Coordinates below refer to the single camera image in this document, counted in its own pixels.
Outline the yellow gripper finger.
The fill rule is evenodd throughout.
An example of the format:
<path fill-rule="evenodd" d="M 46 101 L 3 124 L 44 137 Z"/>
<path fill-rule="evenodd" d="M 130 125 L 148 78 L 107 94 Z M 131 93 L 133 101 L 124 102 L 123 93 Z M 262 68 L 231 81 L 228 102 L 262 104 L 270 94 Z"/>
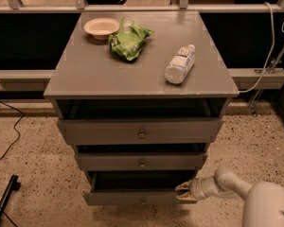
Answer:
<path fill-rule="evenodd" d="M 193 200 L 193 198 L 188 192 L 178 193 L 176 195 L 176 198 L 180 201 L 192 201 Z"/>
<path fill-rule="evenodd" d="M 191 184 L 192 184 L 192 181 L 181 183 L 175 187 L 175 190 L 176 191 L 189 191 L 191 188 Z"/>

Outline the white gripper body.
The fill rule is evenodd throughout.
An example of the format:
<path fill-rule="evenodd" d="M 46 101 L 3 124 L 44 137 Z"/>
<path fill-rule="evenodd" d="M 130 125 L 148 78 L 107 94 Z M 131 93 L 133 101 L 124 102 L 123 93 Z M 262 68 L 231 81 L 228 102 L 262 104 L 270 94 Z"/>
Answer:
<path fill-rule="evenodd" d="M 204 200 L 214 195 L 215 181 L 213 177 L 195 178 L 189 187 L 190 195 L 197 201 Z"/>

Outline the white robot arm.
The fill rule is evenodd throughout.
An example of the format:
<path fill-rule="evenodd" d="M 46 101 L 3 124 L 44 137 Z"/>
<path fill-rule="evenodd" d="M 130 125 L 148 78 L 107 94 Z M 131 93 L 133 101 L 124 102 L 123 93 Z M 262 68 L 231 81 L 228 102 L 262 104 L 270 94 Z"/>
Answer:
<path fill-rule="evenodd" d="M 242 227 L 284 227 L 284 187 L 276 183 L 250 184 L 229 168 L 219 167 L 213 176 L 191 179 L 175 191 L 181 201 L 241 197 Z"/>

